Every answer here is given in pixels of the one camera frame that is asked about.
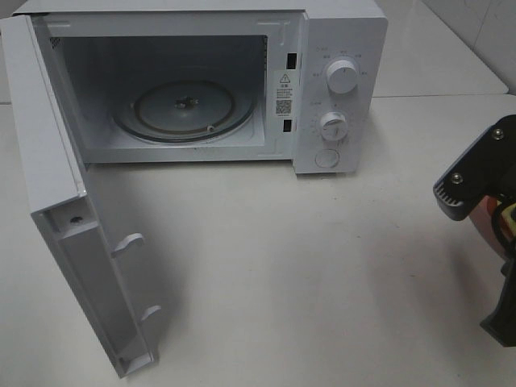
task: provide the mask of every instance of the control knob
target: control knob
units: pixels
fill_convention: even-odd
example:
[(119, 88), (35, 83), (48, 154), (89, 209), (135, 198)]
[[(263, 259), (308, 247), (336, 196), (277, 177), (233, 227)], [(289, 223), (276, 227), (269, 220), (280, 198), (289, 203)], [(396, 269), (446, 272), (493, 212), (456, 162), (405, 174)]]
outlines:
[(326, 141), (340, 141), (349, 132), (346, 117), (344, 114), (331, 111), (321, 117), (319, 121), (321, 136)]
[(328, 66), (326, 80), (328, 87), (334, 93), (348, 93), (358, 82), (358, 65), (351, 58), (337, 59)]

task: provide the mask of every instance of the timer knob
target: timer knob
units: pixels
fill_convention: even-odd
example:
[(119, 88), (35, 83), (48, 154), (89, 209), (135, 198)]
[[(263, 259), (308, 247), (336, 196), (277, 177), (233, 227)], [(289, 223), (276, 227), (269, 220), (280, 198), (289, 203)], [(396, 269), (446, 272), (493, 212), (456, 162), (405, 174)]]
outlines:
[(326, 141), (340, 141), (349, 132), (346, 117), (344, 114), (336, 111), (331, 111), (321, 117), (319, 125), (321, 127), (321, 136)]

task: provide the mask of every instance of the microwave top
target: microwave top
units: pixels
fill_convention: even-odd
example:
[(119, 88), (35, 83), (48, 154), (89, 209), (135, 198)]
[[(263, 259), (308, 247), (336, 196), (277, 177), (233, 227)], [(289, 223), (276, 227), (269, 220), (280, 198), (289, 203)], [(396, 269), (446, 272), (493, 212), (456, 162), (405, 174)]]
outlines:
[(28, 0), (15, 15), (82, 12), (305, 11), (311, 18), (383, 18), (374, 0)]

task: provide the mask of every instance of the control panel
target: control panel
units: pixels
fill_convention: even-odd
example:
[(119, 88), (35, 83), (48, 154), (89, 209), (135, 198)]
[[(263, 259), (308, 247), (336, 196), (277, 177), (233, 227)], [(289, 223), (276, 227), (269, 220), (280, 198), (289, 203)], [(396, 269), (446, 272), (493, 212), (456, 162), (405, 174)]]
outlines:
[(296, 173), (356, 169), (386, 28), (384, 18), (309, 20)]

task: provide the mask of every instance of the power knob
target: power knob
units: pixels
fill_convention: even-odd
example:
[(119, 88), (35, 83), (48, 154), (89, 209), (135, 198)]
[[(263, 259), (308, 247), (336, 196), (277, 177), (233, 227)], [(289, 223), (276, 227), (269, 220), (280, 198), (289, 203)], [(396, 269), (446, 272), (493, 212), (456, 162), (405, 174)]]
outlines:
[(328, 66), (326, 80), (328, 87), (334, 93), (348, 93), (358, 82), (358, 65), (351, 58), (337, 59)]

